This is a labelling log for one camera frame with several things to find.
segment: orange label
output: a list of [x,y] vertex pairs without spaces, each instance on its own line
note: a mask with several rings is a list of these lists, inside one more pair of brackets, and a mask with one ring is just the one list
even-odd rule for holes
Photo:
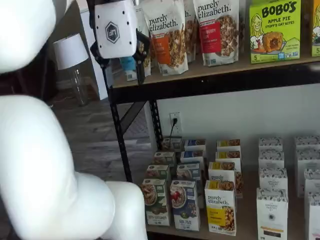
[[153,36],[152,40],[158,63],[170,64],[169,36],[167,34],[159,34]]

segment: black metal post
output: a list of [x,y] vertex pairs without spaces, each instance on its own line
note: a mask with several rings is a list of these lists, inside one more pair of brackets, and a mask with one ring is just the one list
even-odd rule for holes
[[164,138],[162,136],[162,131],[161,131],[161,124],[160,124],[160,117],[159,117],[157,100],[150,100],[149,104],[150,104],[156,146],[157,146],[158,150],[161,150],[162,149],[162,140]]

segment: purely elizabeth granola bag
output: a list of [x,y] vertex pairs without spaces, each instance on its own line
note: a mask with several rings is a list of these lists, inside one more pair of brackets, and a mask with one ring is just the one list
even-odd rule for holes
[[230,64],[239,55],[239,0],[193,0],[204,66]]
[[141,6],[162,75],[187,71],[183,0],[148,0]]

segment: bobo's box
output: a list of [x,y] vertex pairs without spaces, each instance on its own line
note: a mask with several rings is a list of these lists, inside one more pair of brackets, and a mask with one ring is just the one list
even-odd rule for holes
[[300,58],[301,0],[268,0],[250,6],[251,63]]
[[176,229],[199,231],[200,214],[195,181],[173,180],[170,196]]

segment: green box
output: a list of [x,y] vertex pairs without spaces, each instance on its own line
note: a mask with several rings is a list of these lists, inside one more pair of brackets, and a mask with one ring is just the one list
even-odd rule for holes
[[299,59],[300,21],[301,0],[273,0],[251,5],[251,63]]

